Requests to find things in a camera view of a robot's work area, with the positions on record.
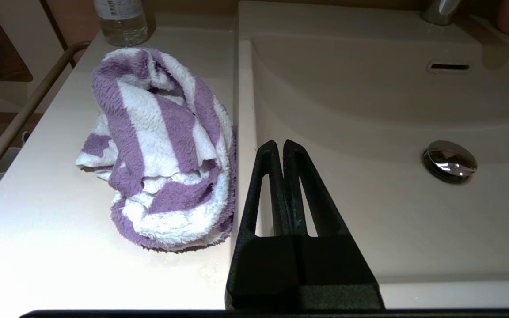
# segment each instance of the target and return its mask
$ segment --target faucet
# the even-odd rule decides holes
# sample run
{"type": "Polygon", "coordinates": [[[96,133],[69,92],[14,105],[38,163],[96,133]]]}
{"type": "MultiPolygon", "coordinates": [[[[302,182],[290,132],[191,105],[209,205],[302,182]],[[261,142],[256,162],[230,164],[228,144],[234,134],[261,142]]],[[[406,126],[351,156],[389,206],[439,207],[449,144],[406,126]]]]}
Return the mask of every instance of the faucet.
{"type": "Polygon", "coordinates": [[[422,12],[422,19],[439,26],[448,26],[460,3],[461,0],[432,0],[422,12]]]}

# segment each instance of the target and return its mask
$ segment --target striped towel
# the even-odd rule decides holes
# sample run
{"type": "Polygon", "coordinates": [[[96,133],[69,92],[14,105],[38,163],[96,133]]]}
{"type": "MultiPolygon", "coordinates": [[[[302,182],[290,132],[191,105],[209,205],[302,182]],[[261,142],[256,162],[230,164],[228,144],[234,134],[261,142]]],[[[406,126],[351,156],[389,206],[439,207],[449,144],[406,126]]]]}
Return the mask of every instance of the striped towel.
{"type": "Polygon", "coordinates": [[[222,242],[235,209],[235,142],[224,107],[172,56],[124,48],[93,71],[101,108],[76,161],[116,191],[111,218],[143,247],[222,242]]]}

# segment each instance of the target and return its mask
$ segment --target sink drain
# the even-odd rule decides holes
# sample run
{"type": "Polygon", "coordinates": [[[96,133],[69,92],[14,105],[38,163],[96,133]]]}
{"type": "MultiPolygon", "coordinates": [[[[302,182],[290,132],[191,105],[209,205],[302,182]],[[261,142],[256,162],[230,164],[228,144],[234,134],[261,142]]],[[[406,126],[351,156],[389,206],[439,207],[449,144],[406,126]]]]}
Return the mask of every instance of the sink drain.
{"type": "Polygon", "coordinates": [[[446,183],[469,181],[478,168],[476,159],[465,148],[450,141],[433,141],[422,155],[422,162],[436,178],[446,183]]]}

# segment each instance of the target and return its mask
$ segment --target countertop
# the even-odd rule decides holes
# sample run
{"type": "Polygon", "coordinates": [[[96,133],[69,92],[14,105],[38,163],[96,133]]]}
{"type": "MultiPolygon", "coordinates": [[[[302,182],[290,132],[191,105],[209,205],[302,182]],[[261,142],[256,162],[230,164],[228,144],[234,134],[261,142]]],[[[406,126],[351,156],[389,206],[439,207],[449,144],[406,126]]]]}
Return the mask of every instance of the countertop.
{"type": "MultiPolygon", "coordinates": [[[[200,76],[232,116],[232,30],[158,27],[143,44],[200,76]]],[[[147,251],[110,219],[114,192],[74,165],[99,107],[91,71],[116,47],[101,32],[0,183],[0,317],[43,309],[223,309],[230,239],[147,251]]]]}

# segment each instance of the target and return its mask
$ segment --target towel rail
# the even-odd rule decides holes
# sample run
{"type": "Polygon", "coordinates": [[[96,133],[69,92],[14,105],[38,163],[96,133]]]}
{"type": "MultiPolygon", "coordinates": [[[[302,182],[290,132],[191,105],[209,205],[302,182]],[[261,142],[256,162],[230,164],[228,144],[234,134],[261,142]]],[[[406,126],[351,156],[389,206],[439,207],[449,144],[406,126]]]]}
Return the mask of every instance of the towel rail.
{"type": "Polygon", "coordinates": [[[62,71],[64,71],[69,61],[72,60],[74,54],[81,50],[87,49],[89,44],[90,44],[89,41],[82,41],[73,44],[66,51],[64,51],[64,53],[58,59],[56,64],[50,69],[48,74],[38,85],[37,89],[25,103],[23,108],[21,108],[21,110],[13,118],[9,126],[5,129],[4,133],[2,133],[0,137],[0,160],[1,157],[3,157],[4,153],[6,152],[6,150],[8,149],[8,147],[13,142],[13,139],[18,135],[18,133],[23,128],[29,117],[34,113],[34,110],[36,110],[37,106],[46,96],[48,91],[50,91],[52,85],[58,79],[60,74],[62,74],[62,71]]]}

